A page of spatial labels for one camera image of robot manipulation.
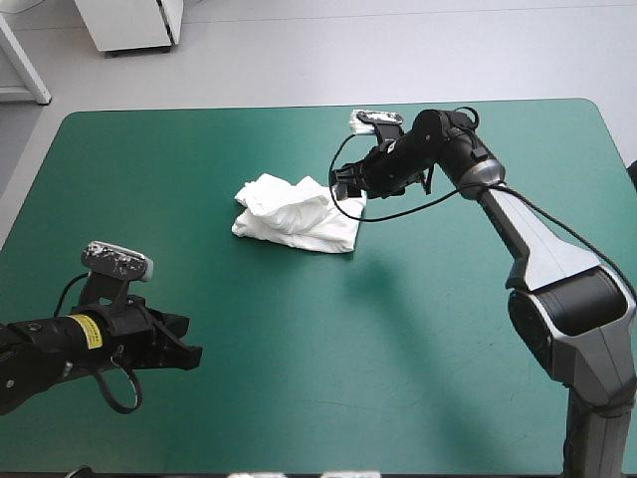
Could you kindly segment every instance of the green tabletop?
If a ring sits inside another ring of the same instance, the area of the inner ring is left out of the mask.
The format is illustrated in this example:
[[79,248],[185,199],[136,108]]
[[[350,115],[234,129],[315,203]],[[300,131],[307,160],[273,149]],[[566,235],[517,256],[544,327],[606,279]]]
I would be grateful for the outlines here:
[[[391,105],[411,125],[424,108]],[[637,196],[584,100],[471,104],[508,182],[637,281]],[[139,412],[111,411],[90,378],[0,418],[0,471],[550,473],[566,390],[516,335],[512,259],[458,196],[360,227],[327,255],[230,232],[234,194],[262,172],[325,183],[352,107],[77,113],[62,124],[0,253],[9,323],[49,317],[93,239],[142,251],[151,307],[189,316],[199,368],[139,375]],[[372,146],[351,141],[342,160]],[[413,186],[368,217],[434,194]],[[71,295],[67,307],[77,299]],[[119,390],[123,378],[111,372]],[[637,470],[637,426],[626,471]]]

